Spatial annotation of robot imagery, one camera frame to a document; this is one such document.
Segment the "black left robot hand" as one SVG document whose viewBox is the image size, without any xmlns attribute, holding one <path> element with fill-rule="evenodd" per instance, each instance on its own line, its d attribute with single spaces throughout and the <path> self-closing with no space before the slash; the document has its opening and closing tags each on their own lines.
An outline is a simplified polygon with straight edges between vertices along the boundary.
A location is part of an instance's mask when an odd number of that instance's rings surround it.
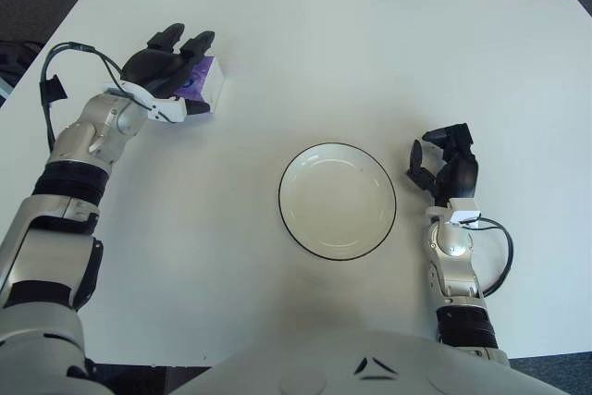
<svg viewBox="0 0 592 395">
<path fill-rule="evenodd" d="M 157 32 L 144 49 L 124 64 L 121 79 L 142 87 L 154 99 L 172 99 L 174 102 L 177 98 L 182 99 L 189 116 L 211 113 L 212 106 L 202 97 L 191 98 L 190 93 L 182 90 L 195 80 L 195 69 L 206 59 L 216 34 L 203 31 L 176 52 L 174 46 L 184 29 L 183 23 L 174 23 Z"/>
</svg>

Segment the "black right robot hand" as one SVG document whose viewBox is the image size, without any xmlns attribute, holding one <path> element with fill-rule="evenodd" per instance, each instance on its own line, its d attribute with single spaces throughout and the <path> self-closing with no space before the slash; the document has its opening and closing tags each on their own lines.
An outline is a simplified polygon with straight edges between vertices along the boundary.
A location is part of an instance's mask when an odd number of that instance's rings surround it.
<svg viewBox="0 0 592 395">
<path fill-rule="evenodd" d="M 454 198 L 473 198 L 478 177 L 478 163 L 471 151 L 474 143 L 466 123 L 427 131 L 423 142 L 442 150 L 444 165 L 434 175 L 423 167 L 423 150 L 418 140 L 413 141 L 407 177 L 422 191 L 428 191 L 435 206 L 446 207 Z"/>
</svg>

